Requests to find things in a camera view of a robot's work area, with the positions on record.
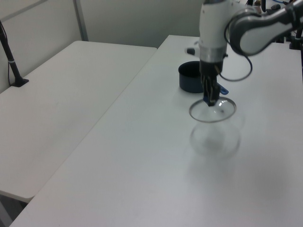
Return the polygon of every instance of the black cable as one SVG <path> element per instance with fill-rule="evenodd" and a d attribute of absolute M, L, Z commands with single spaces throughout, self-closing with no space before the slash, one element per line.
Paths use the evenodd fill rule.
<path fill-rule="evenodd" d="M 9 80 L 9 62 L 8 62 L 8 80 Z"/>
<path fill-rule="evenodd" d="M 0 21 L 0 25 L 1 25 L 2 31 L 3 31 L 3 33 L 4 33 L 4 35 L 5 35 L 5 39 L 7 40 L 7 39 L 8 39 L 8 36 L 6 35 L 6 31 L 5 31 L 5 29 L 4 29 L 3 24 L 1 23 L 1 21 Z"/>
<path fill-rule="evenodd" d="M 230 21 L 228 22 L 227 26 L 226 26 L 225 29 L 224 29 L 224 39 L 225 39 L 225 41 L 226 41 L 230 46 L 232 46 L 232 45 L 231 45 L 231 43 L 228 41 L 228 39 L 227 39 L 227 37 L 226 37 L 226 32 L 227 32 L 227 29 L 228 29 L 228 27 L 229 27 L 229 25 L 230 25 L 231 22 L 232 22 L 232 20 L 230 20 Z M 243 57 L 245 57 L 245 58 L 247 59 L 247 61 L 249 62 L 249 64 L 250 64 L 250 72 L 249 72 L 245 77 L 242 77 L 242 78 L 240 78 L 240 79 L 228 79 L 228 78 L 222 76 L 222 74 L 221 74 L 219 68 L 215 65 L 215 69 L 216 69 L 217 73 L 219 74 L 219 76 L 220 76 L 222 79 L 224 79 L 224 80 L 226 80 L 226 81 L 229 81 L 229 82 L 238 82 L 238 81 L 242 81 L 242 80 L 246 79 L 247 77 L 249 77 L 249 76 L 251 75 L 251 72 L 252 72 L 252 68 L 253 68 L 253 67 L 252 67 L 252 63 L 251 63 L 250 59 L 248 58 L 247 55 L 245 55 L 245 54 L 243 53 L 243 51 L 238 51 L 238 52 L 240 52 L 241 55 L 242 55 Z"/>

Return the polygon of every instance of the white wall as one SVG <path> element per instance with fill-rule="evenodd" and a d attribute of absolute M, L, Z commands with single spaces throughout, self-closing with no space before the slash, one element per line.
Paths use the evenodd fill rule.
<path fill-rule="evenodd" d="M 3 26 L 21 76 L 81 40 L 72 0 L 48 0 L 3 22 Z M 7 88 L 7 58 L 0 45 L 0 93 Z"/>
<path fill-rule="evenodd" d="M 202 0 L 80 0 L 89 41 L 159 47 L 199 36 Z"/>

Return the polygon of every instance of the black stand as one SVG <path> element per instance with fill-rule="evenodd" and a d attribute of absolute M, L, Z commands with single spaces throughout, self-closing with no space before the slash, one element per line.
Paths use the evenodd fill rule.
<path fill-rule="evenodd" d="M 8 39 L 6 37 L 6 34 L 5 34 L 5 31 L 4 31 L 4 28 L 3 28 L 3 25 L 1 23 L 1 21 L 0 21 L 0 41 L 2 43 L 2 46 L 3 46 L 4 52 L 6 54 L 6 57 L 8 58 L 11 70 L 13 71 L 14 76 L 15 76 L 15 83 L 13 83 L 11 86 L 21 87 L 21 86 L 25 85 L 29 80 L 28 79 L 23 79 L 20 76 L 19 70 L 17 68 L 17 64 L 15 63 L 15 59 L 13 57 L 13 54 L 10 51 Z"/>
<path fill-rule="evenodd" d="M 295 36 L 291 37 L 289 49 L 291 49 L 291 50 L 301 50 L 302 49 L 302 43 L 303 43 L 303 39 L 301 38 L 302 31 L 303 31 L 303 28 L 298 29 L 297 34 Z"/>

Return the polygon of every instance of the gray floor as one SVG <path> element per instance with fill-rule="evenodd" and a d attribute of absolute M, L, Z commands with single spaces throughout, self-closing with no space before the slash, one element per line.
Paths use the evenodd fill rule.
<path fill-rule="evenodd" d="M 0 227 L 9 227 L 27 204 L 0 195 Z"/>

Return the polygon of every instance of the white table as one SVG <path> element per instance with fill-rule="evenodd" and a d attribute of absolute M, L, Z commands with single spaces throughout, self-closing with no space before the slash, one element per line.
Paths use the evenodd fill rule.
<path fill-rule="evenodd" d="M 29 202 L 155 51 L 74 42 L 0 94 L 0 194 Z"/>
<path fill-rule="evenodd" d="M 272 44 L 252 75 L 221 81 L 243 114 L 238 152 L 205 158 L 189 143 L 201 95 L 178 87 L 197 38 L 169 36 L 12 227 L 297 227 L 303 223 L 300 52 Z M 230 50 L 225 76 L 248 71 Z M 289 62 L 279 62 L 281 58 Z"/>

